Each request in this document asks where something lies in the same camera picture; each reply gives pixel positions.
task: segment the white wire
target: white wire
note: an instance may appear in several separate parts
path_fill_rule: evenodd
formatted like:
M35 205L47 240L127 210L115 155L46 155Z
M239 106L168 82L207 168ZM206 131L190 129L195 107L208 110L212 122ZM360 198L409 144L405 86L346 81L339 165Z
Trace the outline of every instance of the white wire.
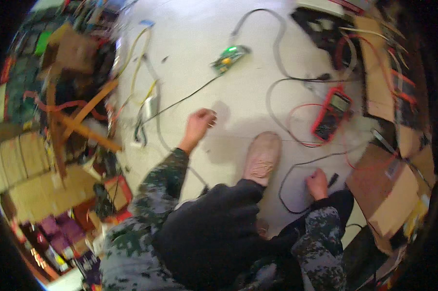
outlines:
M364 30L364 29L357 29L357 28L350 28L350 27L343 27L343 26L341 26L341 27L339 27L339 28L340 28L340 29L343 29L343 30L348 30L348 31L355 31L355 32L369 33L369 34L377 35L377 36L382 37L382 38L385 39L386 41L390 42L390 40L389 40L388 38L386 38L384 35L381 35L380 33L375 32L375 31ZM395 45L396 45L397 47L399 47L400 49L404 50L406 53L408 53L408 51L407 51L404 47L402 47L400 44L396 43Z
M398 56L400 57L400 60L403 63L403 65L405 66L405 68L409 70L410 68L408 67L408 65L406 64L405 60L403 59L403 55L402 55L401 52L398 52Z
M356 55L356 48L355 48L355 44L353 44L353 42L351 41L351 39L347 36L346 33L342 32L342 35L344 36L344 38L346 38L346 41L350 47L350 52L351 52L351 61L350 61L350 65L348 66L348 68L346 69L346 71L344 72L344 74L342 75L342 80L346 80L348 79L348 77L350 77L351 73L353 72L353 70L356 67L357 64L357 59L358 56Z
M389 40L388 38L386 38L385 36L383 36L383 35L381 35L380 33L377 33L377 32L375 32L375 31L371 31L371 30L365 30L365 29L357 29L357 28L350 28L350 27L339 27L340 29L343 29L343 30L348 30L348 31L356 31L356 32L362 32L362 33L370 33L370 34L374 34L374 35L377 35L377 36L380 36L380 37L382 37L383 39L385 39L385 40Z
M395 66L397 67L397 72L398 72L398 76L397 76L397 78L398 78L398 85L397 85L397 87L398 87L398 90L401 93L401 92L403 92L403 78L402 78L403 73L402 73L402 70L401 70L401 66L400 66L400 63L398 62L398 59L395 57L395 55L391 51L389 51L389 50L387 50L387 51L392 56L393 61L395 62Z

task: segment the tile floor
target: tile floor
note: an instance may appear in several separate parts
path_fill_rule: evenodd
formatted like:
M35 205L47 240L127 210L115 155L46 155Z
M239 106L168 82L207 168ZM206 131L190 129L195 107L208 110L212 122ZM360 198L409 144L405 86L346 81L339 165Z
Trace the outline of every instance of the tile floor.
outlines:
M142 20L155 22L148 56L160 76L162 86L160 108L189 95L215 76L209 64L228 46L230 32L246 12L256 8L273 9L287 21L287 31L280 45L282 60L290 75L314 77L322 73L334 73L326 51L317 49L308 35L291 19L294 1L254 0L140 0L125 11L121 18L124 28L120 33L122 49L128 52L138 33L145 27ZM169 146L174 147L181 139L187 116L198 108L212 108L217 112L217 125L211 129L191 156L191 166L209 184L234 185L241 175L248 145L258 133L266 130L278 132L284 140L283 154L272 183L260 203L260 217L268 220L270 235L276 235L298 215L287 213L277 198L280 182L290 166L297 162L313 160L326 154L343 152L340 132L334 141L321 148L304 148L294 142L269 117L265 107L265 93L269 85L283 78L272 54L272 43L279 29L279 22L265 12L252 14L239 34L237 44L252 48L252 54L239 61L223 77L217 79L198 94L166 111L160 117L161 131ZM137 53L141 51L144 36L137 45L135 55L121 77L114 98L121 104L130 94L130 84L135 69ZM153 79L142 65L137 75L133 99L141 101ZM360 84L352 83L346 88L354 100L354 109L360 110ZM297 81L285 81L275 88L271 106L280 120L290 109L303 103L321 103L322 100ZM310 126L319 108L305 108L292 117L294 133L303 141L313 141ZM151 167L166 154L156 133L155 120L146 125L148 146L141 148L133 142L134 120L139 106L130 102L120 116L119 138L124 151L118 154L126 172L128 183L136 191L138 183ZM344 125L347 147L359 145L371 139L369 130L378 127L374 120L356 115ZM362 155L365 147L349 154L352 163ZM303 178L321 167L330 178L340 175L330 189L342 189L350 173L343 155L332 156L307 166L295 168L282 190L286 204L296 211L307 207L311 199L304 192ZM183 187L182 199L199 195L203 185L190 172ZM365 225L366 221L355 204L348 222ZM342 239L344 247L357 234L356 226L347 229Z

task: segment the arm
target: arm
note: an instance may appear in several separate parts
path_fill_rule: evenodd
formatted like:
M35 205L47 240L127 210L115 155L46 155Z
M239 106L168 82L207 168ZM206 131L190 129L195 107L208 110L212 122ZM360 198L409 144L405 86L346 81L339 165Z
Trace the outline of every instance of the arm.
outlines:
M293 245L292 254L300 263L303 279L306 276L315 290L345 290L340 218L327 200L326 175L317 169L306 183L315 202L305 219L306 233Z
M186 133L179 146L140 184L139 194L129 205L129 211L134 216L142 218L152 228L160 228L180 198L188 156L207 129L215 124L215 119L215 112L204 108L189 116Z

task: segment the pink shoe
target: pink shoe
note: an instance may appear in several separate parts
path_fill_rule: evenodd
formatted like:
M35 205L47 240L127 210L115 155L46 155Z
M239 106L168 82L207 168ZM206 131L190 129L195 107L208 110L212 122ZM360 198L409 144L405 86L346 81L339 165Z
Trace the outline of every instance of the pink shoe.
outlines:
M265 131L257 135L246 154L243 178L266 187L272 170L279 162L281 151L282 139L277 133Z

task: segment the multimeter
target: multimeter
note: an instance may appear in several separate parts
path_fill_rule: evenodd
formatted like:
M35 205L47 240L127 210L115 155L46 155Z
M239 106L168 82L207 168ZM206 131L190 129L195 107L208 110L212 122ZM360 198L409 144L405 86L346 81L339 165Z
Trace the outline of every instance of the multimeter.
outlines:
M335 135L338 125L350 115L351 99L341 87L327 92L318 118L312 126L312 134L323 142L329 142Z

